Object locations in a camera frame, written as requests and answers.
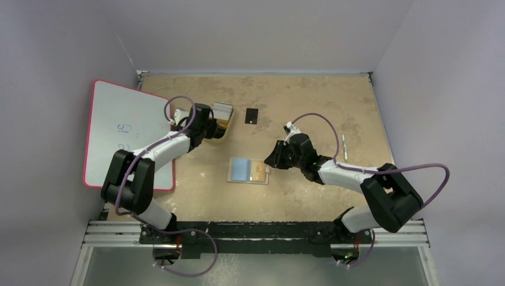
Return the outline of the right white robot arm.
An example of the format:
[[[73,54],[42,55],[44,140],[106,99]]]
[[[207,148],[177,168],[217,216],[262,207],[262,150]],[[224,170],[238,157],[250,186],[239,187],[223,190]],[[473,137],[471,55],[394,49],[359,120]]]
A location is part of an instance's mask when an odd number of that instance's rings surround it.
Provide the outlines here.
[[[288,141],[278,140],[264,163],[274,169],[296,167],[310,182],[362,194],[366,206],[351,207],[334,221],[334,234],[344,243],[366,229],[383,228],[396,233],[423,206],[420,195],[393,164],[375,169],[337,165],[331,157],[318,154],[304,133],[293,135]]]

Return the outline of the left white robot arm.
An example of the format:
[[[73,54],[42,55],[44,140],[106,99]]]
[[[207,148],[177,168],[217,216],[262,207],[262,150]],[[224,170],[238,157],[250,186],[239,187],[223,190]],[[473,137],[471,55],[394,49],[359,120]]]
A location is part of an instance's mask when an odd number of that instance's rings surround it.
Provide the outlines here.
[[[217,131],[214,112],[206,104],[196,103],[182,123],[145,148],[116,151],[101,188],[101,198],[113,204],[118,215],[132,215],[151,225],[155,237],[164,244],[177,238],[177,218],[154,200],[155,174],[203,140],[213,139]]]

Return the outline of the blue credit card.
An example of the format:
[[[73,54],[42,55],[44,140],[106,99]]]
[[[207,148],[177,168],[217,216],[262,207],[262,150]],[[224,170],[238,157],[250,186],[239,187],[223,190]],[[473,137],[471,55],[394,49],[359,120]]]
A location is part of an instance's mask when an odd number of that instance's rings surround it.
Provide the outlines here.
[[[231,163],[230,180],[232,182],[248,182],[251,174],[251,160],[247,158],[233,158]]]

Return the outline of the white board with pink frame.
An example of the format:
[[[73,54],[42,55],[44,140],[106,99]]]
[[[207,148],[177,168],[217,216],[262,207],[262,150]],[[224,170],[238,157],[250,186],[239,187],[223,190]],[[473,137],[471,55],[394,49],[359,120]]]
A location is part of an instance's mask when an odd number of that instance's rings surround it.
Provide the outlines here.
[[[170,132],[168,100],[105,80],[92,87],[83,184],[100,189],[118,150],[146,147]]]

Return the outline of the beige plastic tray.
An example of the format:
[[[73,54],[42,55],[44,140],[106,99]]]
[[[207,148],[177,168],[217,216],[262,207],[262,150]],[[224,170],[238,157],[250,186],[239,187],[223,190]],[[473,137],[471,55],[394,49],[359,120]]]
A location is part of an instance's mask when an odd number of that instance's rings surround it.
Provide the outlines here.
[[[233,111],[233,114],[231,115],[231,118],[229,120],[229,125],[228,125],[228,128],[227,128],[227,131],[224,135],[224,137],[222,138],[215,138],[215,134],[214,134],[214,138],[212,139],[208,139],[207,141],[211,144],[214,144],[214,145],[217,145],[217,144],[221,144],[221,143],[224,143],[228,134],[230,133],[231,131],[231,128],[232,128],[232,125],[233,125],[233,121],[234,121],[234,118],[235,118],[235,112]]]

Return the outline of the aluminium frame rail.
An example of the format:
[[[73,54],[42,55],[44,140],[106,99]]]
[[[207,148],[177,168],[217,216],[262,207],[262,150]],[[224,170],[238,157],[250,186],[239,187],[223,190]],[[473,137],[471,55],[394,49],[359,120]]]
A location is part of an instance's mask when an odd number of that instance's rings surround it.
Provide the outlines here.
[[[84,247],[153,247],[140,243],[141,227],[136,222],[90,221],[82,242]],[[430,247],[422,220],[408,222],[398,233],[375,229],[375,247]]]

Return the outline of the white green pen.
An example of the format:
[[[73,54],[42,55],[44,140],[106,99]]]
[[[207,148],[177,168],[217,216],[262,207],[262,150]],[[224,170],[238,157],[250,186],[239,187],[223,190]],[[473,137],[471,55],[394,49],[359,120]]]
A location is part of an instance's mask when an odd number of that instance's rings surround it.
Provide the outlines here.
[[[344,152],[344,161],[348,163],[348,148],[347,148],[347,142],[345,135],[342,134],[342,147],[343,147],[343,152]]]

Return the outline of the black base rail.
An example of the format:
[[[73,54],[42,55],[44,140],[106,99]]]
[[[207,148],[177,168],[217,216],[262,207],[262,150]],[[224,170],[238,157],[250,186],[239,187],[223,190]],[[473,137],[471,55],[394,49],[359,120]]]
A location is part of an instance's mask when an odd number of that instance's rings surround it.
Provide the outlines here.
[[[339,220],[308,222],[178,221],[173,231],[143,223],[140,244],[171,247],[183,259],[202,254],[309,254],[353,261],[372,242],[369,229],[346,230]]]

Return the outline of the stack of cards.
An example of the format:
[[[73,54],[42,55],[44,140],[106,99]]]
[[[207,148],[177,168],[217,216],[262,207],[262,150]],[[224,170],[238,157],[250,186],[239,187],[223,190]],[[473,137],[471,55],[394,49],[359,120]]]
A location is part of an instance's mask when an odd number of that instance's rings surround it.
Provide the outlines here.
[[[229,121],[233,114],[233,105],[225,102],[214,102],[211,106],[213,117],[218,120]]]

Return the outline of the beige leather card holder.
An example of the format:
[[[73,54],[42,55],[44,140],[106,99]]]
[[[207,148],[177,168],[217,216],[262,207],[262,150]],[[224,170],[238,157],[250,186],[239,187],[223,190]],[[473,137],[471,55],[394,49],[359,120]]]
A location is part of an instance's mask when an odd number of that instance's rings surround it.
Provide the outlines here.
[[[267,185],[269,175],[270,167],[262,160],[239,157],[229,159],[228,182]]]

